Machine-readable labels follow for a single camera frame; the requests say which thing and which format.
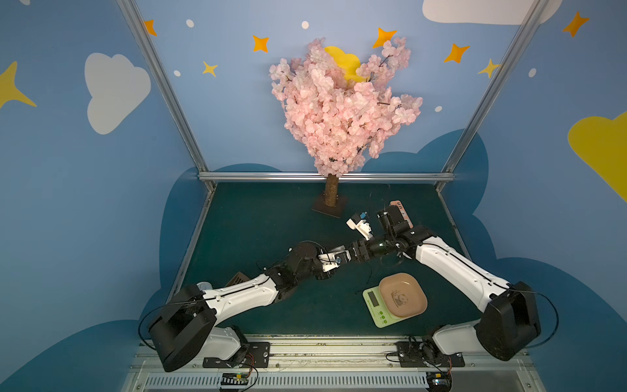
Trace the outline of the orange power strip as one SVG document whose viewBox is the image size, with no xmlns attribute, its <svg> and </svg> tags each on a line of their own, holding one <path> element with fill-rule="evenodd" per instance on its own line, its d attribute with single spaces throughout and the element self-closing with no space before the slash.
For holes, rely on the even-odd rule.
<svg viewBox="0 0 627 392">
<path fill-rule="evenodd" d="M 408 223 L 409 227 L 412 229 L 413 228 L 413 223 L 411 222 L 411 219 L 410 219 L 409 215 L 407 214 L 405 208 L 403 207 L 403 204 L 401 203 L 401 201 L 400 200 L 391 201 L 390 202 L 390 206 L 396 206 L 398 208 L 401 216 Z"/>
</svg>

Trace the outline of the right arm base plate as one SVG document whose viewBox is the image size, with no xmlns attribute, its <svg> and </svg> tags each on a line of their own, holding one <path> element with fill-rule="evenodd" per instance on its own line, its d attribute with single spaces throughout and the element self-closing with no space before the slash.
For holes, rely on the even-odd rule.
<svg viewBox="0 0 627 392">
<path fill-rule="evenodd" d="M 449 368 L 465 367 L 461 354 L 445 355 L 434 343 L 423 341 L 397 341 L 396 354 L 402 368 Z"/>
</svg>

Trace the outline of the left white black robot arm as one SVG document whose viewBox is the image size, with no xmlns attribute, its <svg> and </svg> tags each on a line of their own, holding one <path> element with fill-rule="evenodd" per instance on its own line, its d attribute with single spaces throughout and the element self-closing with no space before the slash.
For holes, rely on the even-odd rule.
<svg viewBox="0 0 627 392">
<path fill-rule="evenodd" d="M 183 287 L 148 323 L 163 370 L 174 372 L 194 359 L 219 323 L 283 301 L 301 282 L 312 277 L 326 279 L 350 261 L 352 256 L 345 248 L 325 253 L 314 242 L 302 242 L 283 261 L 244 283 L 208 290 L 198 284 Z"/>
</svg>

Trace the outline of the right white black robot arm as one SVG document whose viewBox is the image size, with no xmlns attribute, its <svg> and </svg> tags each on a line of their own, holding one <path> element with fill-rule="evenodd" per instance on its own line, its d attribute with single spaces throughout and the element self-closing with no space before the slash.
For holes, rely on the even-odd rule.
<svg viewBox="0 0 627 392">
<path fill-rule="evenodd" d="M 481 313 L 478 320 L 447 325 L 426 338 L 432 355 L 486 352 L 508 361 L 541 334 L 537 293 L 527 284 L 511 284 L 458 253 L 422 225 L 411 225 L 391 204 L 377 213 L 384 235 L 374 237 L 365 214 L 347 221 L 363 238 L 349 247 L 353 261 L 365 262 L 400 253 L 438 273 L 470 299 Z"/>
</svg>

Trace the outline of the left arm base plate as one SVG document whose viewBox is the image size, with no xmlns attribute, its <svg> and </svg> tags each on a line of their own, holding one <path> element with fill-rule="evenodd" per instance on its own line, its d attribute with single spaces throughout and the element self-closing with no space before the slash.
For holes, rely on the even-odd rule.
<svg viewBox="0 0 627 392">
<path fill-rule="evenodd" d="M 271 344 L 267 341 L 246 343 L 228 359 L 204 358 L 202 367 L 241 368 L 252 365 L 256 368 L 267 368 L 269 366 L 270 349 Z"/>
</svg>

